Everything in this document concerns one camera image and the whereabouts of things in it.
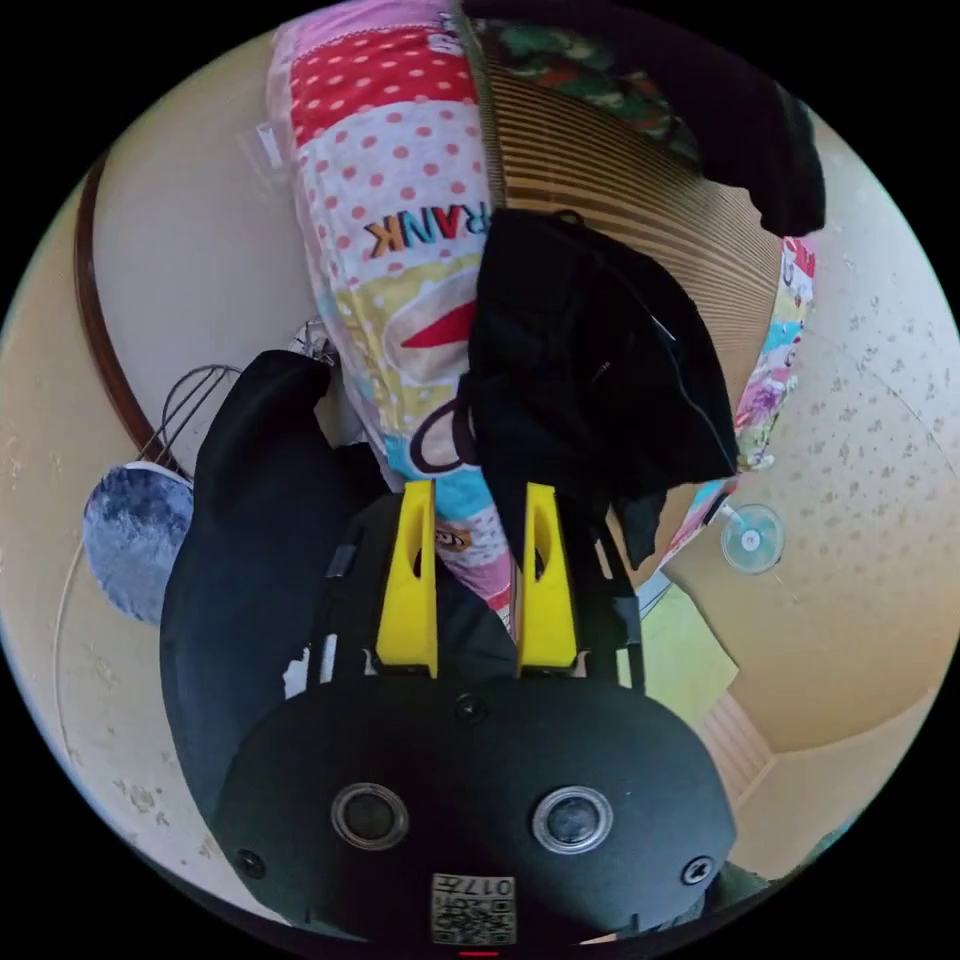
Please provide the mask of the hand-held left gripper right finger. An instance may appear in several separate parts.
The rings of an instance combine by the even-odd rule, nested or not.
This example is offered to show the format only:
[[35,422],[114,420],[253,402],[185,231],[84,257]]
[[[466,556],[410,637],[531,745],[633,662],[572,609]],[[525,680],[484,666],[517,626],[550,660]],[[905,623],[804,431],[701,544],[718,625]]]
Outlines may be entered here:
[[568,564],[555,490],[526,488],[518,671],[567,672],[577,659],[577,637]]

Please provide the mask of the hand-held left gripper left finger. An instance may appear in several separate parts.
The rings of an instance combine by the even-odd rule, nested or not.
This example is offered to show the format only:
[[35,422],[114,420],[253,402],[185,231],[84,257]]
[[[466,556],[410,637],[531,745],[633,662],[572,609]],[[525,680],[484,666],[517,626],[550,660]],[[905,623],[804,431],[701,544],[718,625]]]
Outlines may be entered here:
[[388,669],[436,669],[435,494],[429,480],[406,485],[385,583],[376,655]]

